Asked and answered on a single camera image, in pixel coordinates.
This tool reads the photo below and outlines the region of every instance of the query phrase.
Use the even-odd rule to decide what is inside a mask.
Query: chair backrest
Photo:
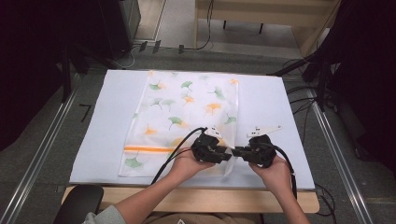
[[[75,186],[64,200],[53,223],[83,223],[88,213],[97,214],[103,195],[104,191],[100,186]]]

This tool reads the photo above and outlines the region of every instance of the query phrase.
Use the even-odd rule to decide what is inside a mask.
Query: hand
[[[196,160],[190,148],[181,148],[177,153],[182,151],[185,152],[175,157],[172,168],[168,174],[177,177],[180,183],[192,178],[198,172],[215,165],[215,163]]]
[[[261,168],[257,164],[250,163],[251,169],[262,178],[264,185],[275,194],[291,191],[290,169],[288,163],[282,158],[275,156],[272,165]]]

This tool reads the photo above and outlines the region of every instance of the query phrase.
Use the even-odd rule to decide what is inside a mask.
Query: cable
[[[178,155],[180,155],[181,153],[184,153],[184,152],[186,152],[186,151],[191,151],[191,150],[192,150],[191,148],[186,149],[186,150],[183,150],[183,151],[177,153],[171,160],[174,160],[174,159],[175,159]]]
[[[206,130],[207,130],[207,128],[197,128],[197,129],[192,130],[192,132],[190,132],[189,134],[187,134],[187,136],[178,144],[178,146],[175,148],[175,150],[174,150],[174,151],[172,152],[172,154],[169,156],[168,160],[166,160],[166,162],[163,164],[163,166],[161,166],[161,168],[160,168],[160,170],[158,171],[158,173],[154,176],[154,179],[152,180],[151,185],[153,185],[155,182],[157,182],[158,178],[159,178],[160,175],[163,173],[163,170],[166,168],[166,165],[167,165],[172,159],[174,159],[177,155],[179,155],[179,153],[176,154],[176,152],[177,152],[178,149],[184,144],[184,142],[186,142],[187,139],[189,139],[190,136],[192,136],[194,133],[196,133],[196,132],[198,132],[198,131],[204,132],[204,131],[206,131]]]
[[[303,104],[303,105],[301,105],[296,111],[294,111],[293,112],[293,115],[295,115],[295,114],[297,114],[297,113],[299,113],[299,112],[301,112],[301,111],[303,111],[303,110],[306,110],[309,106],[311,106],[313,103],[314,103],[315,101],[308,101],[308,102],[306,102],[305,104]]]
[[[291,101],[290,104],[294,104],[294,103],[297,103],[297,102],[300,102],[300,101],[304,101],[304,100],[317,100],[317,97],[307,97],[307,98],[294,100],[294,101]]]
[[[213,4],[214,4],[214,0],[211,0],[209,3],[209,8],[207,9],[207,15],[206,15],[206,23],[207,23],[207,29],[209,31],[209,37],[206,40],[206,43],[201,46],[198,49],[194,49],[194,50],[199,50],[199,49],[203,49],[204,47],[206,47],[207,43],[209,43],[209,40],[211,38],[211,32],[210,32],[210,22],[212,21],[212,14],[213,14]]]
[[[289,160],[288,155],[280,148],[275,146],[275,150],[278,151],[280,154],[282,154],[283,158],[285,158],[286,162],[288,163],[289,169],[290,169],[290,176],[291,176],[291,189],[293,191],[294,198],[297,199],[297,183],[296,183],[296,176],[293,170],[293,167],[291,166],[291,162]]]
[[[265,224],[264,215],[262,213],[260,213],[259,216],[260,216],[260,223]]]
[[[304,128],[303,128],[303,141],[302,141],[302,144],[303,144],[303,145],[304,145],[304,142],[305,142],[306,121],[307,121],[307,119],[308,119],[309,111],[311,110],[312,104],[313,104],[314,102],[312,102],[311,105],[310,105],[310,106],[308,107],[308,109],[306,110],[305,120],[304,120]]]
[[[319,216],[321,216],[321,217],[329,217],[329,216],[332,216],[332,221],[333,221],[334,224],[336,224],[336,223],[337,223],[337,220],[336,220],[336,218],[335,218],[335,201],[334,201],[334,197],[330,194],[330,192],[329,192],[328,190],[326,190],[326,189],[325,189],[324,187],[322,187],[321,185],[319,185],[319,184],[317,184],[317,183],[315,183],[315,185],[318,186],[318,187],[320,187],[321,189],[323,189],[323,190],[330,196],[330,198],[332,199],[332,206],[331,206],[330,203],[327,201],[327,199],[326,199],[323,195],[319,195],[319,197],[323,200],[323,202],[326,203],[327,207],[328,207],[329,210],[330,210],[330,213],[329,213],[329,214],[322,214],[322,213],[317,212],[316,214],[319,215]]]
[[[286,94],[289,95],[289,94],[291,94],[292,92],[299,91],[299,90],[305,90],[305,89],[316,90],[317,88],[315,88],[315,87],[310,87],[310,86],[299,86],[299,87],[291,88],[290,90],[286,91]]]
[[[136,46],[136,47],[133,47],[133,48],[131,49],[131,56],[132,56],[132,63],[131,63],[131,64],[129,64],[129,65],[122,65],[122,64],[120,64],[120,63],[117,63],[116,61],[112,61],[112,62],[113,62],[114,64],[118,65],[118,66],[121,67],[121,68],[130,68],[130,67],[134,66],[134,50],[137,49],[138,47],[140,47],[140,45],[138,45],[138,46]]]

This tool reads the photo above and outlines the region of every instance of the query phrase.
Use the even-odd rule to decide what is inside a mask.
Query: white cloth
[[[119,176],[155,176],[170,153],[196,128],[216,127],[222,136],[219,145],[234,147],[237,114],[236,79],[148,71],[146,87],[126,137]],[[199,133],[182,147],[190,147]],[[205,171],[206,175],[227,175],[233,160]]]

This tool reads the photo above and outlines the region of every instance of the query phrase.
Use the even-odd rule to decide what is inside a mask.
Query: sleeve
[[[119,210],[113,205],[110,205],[103,212],[98,215],[94,213],[89,213],[85,217],[85,221],[83,224],[126,224]]]

